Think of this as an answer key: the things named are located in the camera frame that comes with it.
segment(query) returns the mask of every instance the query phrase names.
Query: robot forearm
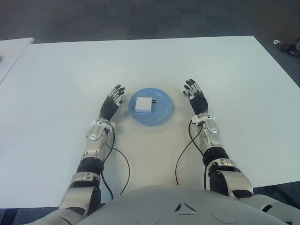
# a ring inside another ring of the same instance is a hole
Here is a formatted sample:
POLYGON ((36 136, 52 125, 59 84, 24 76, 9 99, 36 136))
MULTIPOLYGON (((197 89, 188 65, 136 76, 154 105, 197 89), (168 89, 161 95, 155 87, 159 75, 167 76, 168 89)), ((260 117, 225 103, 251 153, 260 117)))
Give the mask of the robot forearm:
POLYGON ((60 209, 71 209, 83 217, 98 209, 100 174, 104 170, 103 161, 108 152, 105 144, 110 126, 110 122, 104 119, 92 123, 86 136, 84 154, 61 200, 60 209))
POLYGON ((221 144, 215 117, 204 112, 194 116, 192 122, 201 129, 200 149, 203 151, 203 163, 208 168, 210 189, 234 198, 251 196, 250 181, 228 157, 221 144))

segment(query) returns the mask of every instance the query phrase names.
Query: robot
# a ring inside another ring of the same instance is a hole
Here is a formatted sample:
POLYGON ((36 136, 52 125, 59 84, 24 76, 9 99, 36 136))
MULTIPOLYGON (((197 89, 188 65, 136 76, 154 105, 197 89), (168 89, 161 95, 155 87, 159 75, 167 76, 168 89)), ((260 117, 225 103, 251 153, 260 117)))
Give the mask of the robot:
MULTIPOLYGON (((125 88, 118 85, 91 124, 82 159, 59 209, 30 225, 300 225, 299 209, 254 195, 248 178, 227 155, 199 85, 190 79, 184 87, 195 112, 191 123, 198 127, 195 138, 200 139, 198 149, 210 190, 179 185, 143 187, 100 207, 99 184, 110 154, 106 141, 114 130, 111 118, 125 101, 125 88)), ((191 142, 197 146, 195 138, 191 142)))

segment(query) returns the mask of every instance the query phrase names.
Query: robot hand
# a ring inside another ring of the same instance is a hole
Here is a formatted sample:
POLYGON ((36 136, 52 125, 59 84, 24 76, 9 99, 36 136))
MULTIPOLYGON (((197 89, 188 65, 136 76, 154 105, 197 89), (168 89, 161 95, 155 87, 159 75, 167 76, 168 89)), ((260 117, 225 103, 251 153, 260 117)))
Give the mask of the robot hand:
POLYGON ((113 88, 101 107, 99 118, 111 120, 119 106, 126 99, 124 90, 125 88, 121 88, 121 85, 113 88))
POLYGON ((199 85, 192 79, 184 85, 183 94, 188 97, 196 115, 208 112, 208 104, 199 85))

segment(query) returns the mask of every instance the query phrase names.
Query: black joint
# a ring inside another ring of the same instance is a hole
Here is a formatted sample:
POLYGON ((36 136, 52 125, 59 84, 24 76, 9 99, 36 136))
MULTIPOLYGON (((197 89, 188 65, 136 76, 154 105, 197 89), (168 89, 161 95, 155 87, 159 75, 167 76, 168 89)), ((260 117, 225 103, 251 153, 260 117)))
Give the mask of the black joint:
POLYGON ((208 166, 208 164, 218 158, 229 158, 225 150, 218 146, 213 146, 205 151, 203 155, 203 163, 208 166))
POLYGON ((100 176, 100 173, 103 170, 104 170, 104 163, 99 158, 88 157, 80 161, 80 164, 77 168, 77 173, 91 172, 91 173, 98 174, 100 176))
POLYGON ((235 166, 218 165, 218 163, 213 163, 212 166, 208 170, 208 175, 210 176, 210 174, 215 172, 216 170, 240 172, 240 170, 238 168, 236 168, 235 166))
POLYGON ((82 187, 99 187, 100 181, 97 177, 94 177, 93 180, 78 180, 74 181, 70 188, 82 188, 82 187))
POLYGON ((219 194, 228 196, 227 182, 221 172, 215 171, 210 175, 210 189, 219 194))

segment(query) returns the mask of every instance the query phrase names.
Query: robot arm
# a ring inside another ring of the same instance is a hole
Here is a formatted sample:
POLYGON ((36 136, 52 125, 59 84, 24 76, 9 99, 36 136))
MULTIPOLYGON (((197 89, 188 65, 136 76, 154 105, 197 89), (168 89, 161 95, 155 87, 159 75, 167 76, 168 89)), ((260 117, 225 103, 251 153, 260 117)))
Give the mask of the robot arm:
POLYGON ((192 123, 200 131, 200 149, 203 163, 208 168, 210 189, 233 198, 253 195, 250 181, 228 157, 222 146, 216 118, 208 113, 208 103, 199 85, 190 79, 184 87, 183 93, 189 98, 195 112, 192 123))
POLYGON ((100 175, 108 155, 108 132, 112 132, 111 118, 125 101, 124 89, 116 86, 107 96, 99 118, 92 122, 86 135, 86 147, 76 173, 60 202, 59 209, 32 223, 33 225, 75 225, 99 208, 100 175))
POLYGON ((195 112, 192 123, 200 131, 203 163, 208 168, 211 191, 237 199, 292 225, 300 224, 300 211, 265 195, 253 195, 249 179, 228 157, 220 138, 216 118, 208 113, 207 101, 200 87, 190 79, 183 92, 195 112))

